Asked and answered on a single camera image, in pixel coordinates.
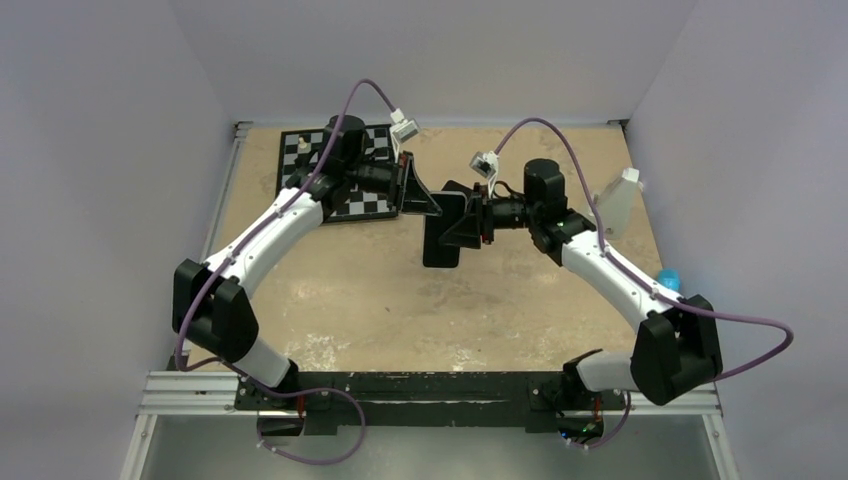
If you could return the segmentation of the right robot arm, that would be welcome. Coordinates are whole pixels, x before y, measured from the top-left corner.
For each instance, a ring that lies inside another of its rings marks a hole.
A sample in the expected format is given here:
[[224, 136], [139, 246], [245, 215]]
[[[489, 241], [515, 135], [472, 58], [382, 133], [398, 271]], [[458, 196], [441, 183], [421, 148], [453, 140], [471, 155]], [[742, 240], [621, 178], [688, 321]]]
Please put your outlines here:
[[723, 371], [712, 305], [702, 296], [680, 297], [618, 258], [596, 225], [568, 205], [557, 162], [532, 159], [523, 188], [497, 196], [493, 188], [455, 181], [433, 193], [440, 213], [425, 221], [422, 263], [455, 268], [462, 249], [479, 249], [498, 229], [525, 229], [534, 247], [600, 293], [636, 334], [629, 353], [587, 352], [563, 366], [561, 392], [584, 407], [601, 391], [639, 392], [666, 405]]

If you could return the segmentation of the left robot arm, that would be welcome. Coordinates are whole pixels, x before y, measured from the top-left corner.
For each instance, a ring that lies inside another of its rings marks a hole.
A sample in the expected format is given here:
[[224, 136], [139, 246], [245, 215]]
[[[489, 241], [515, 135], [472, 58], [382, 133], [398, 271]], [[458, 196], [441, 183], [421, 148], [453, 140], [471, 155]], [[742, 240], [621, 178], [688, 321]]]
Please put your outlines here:
[[272, 408], [298, 395], [297, 364], [262, 339], [251, 298], [268, 273], [305, 235], [329, 220], [355, 193], [382, 197], [400, 213], [438, 216], [442, 210], [419, 179], [414, 156], [402, 150], [420, 127], [401, 110], [383, 135], [371, 135], [358, 117], [334, 116], [308, 138], [284, 133], [279, 191], [270, 206], [235, 240], [203, 261], [175, 270], [172, 329], [259, 383]]

